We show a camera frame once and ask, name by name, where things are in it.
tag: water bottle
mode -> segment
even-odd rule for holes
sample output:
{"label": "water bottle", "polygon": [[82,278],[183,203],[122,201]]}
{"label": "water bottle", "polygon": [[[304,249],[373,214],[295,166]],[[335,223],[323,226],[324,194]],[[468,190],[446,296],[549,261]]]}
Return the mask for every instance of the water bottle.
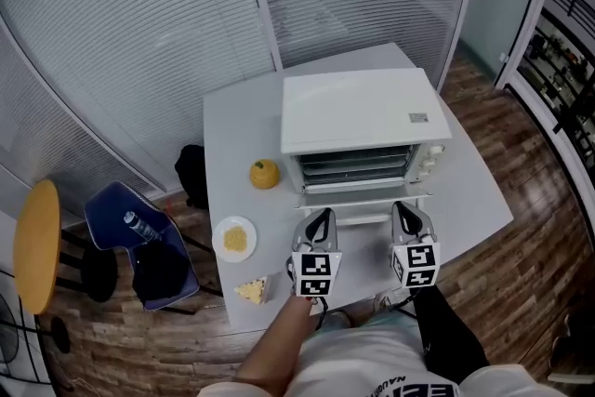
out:
{"label": "water bottle", "polygon": [[144,220],[141,220],[139,216],[132,211],[125,213],[124,222],[147,242],[150,242],[151,240],[161,240],[162,238],[161,233]]}

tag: railing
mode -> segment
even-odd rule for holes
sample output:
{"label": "railing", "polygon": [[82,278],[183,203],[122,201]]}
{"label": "railing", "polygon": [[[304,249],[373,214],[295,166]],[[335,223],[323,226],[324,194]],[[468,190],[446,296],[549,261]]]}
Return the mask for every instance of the railing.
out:
{"label": "railing", "polygon": [[595,39],[595,9],[585,0],[552,0]]}

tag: chair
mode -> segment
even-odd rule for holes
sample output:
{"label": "chair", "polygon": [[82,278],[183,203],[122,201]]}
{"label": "chair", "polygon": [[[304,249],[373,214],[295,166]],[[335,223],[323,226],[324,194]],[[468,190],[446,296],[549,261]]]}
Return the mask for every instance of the chair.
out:
{"label": "chair", "polygon": [[171,217],[122,182],[113,182],[108,185],[96,193],[85,205],[85,218],[91,239],[99,250],[122,246],[128,253],[133,271],[136,272],[135,250],[137,246],[145,242],[124,223],[124,215],[127,211],[135,212],[142,220],[160,232],[163,240],[167,244],[173,245],[190,263],[188,276],[180,292],[171,298],[146,301],[143,304],[146,311],[165,310],[193,315],[192,311],[178,310],[171,308],[170,305],[193,295],[199,289],[212,295],[223,296],[218,290],[199,285],[184,242],[209,253],[213,253],[213,250],[182,234]]}

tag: white plate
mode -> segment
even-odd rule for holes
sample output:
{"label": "white plate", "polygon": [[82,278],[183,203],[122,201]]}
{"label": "white plate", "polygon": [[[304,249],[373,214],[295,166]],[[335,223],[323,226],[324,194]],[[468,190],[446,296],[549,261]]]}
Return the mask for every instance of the white plate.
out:
{"label": "white plate", "polygon": [[[225,246],[223,246],[223,235],[229,229],[233,227],[240,226],[245,231],[245,238],[246,238],[246,248],[243,252],[233,252],[231,250],[227,250]],[[257,247],[257,231],[252,225],[252,222],[244,217],[227,217],[224,218],[217,227],[215,227],[215,231],[213,232],[213,250],[217,253],[217,256],[225,261],[229,261],[230,263],[237,263],[239,261],[244,261]]]}

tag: food on plate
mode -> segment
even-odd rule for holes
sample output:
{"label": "food on plate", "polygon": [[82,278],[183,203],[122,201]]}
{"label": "food on plate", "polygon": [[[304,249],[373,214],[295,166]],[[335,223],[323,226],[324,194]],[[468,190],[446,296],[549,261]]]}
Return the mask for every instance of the food on plate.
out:
{"label": "food on plate", "polygon": [[223,233],[223,246],[230,252],[245,252],[248,245],[245,230],[237,225]]}
{"label": "food on plate", "polygon": [[271,159],[260,159],[250,167],[250,181],[257,189],[270,189],[279,183],[279,167]]}
{"label": "food on plate", "polygon": [[240,285],[234,291],[242,298],[249,299],[253,303],[262,304],[265,300],[265,287],[267,284],[267,277],[258,278],[253,282]]}

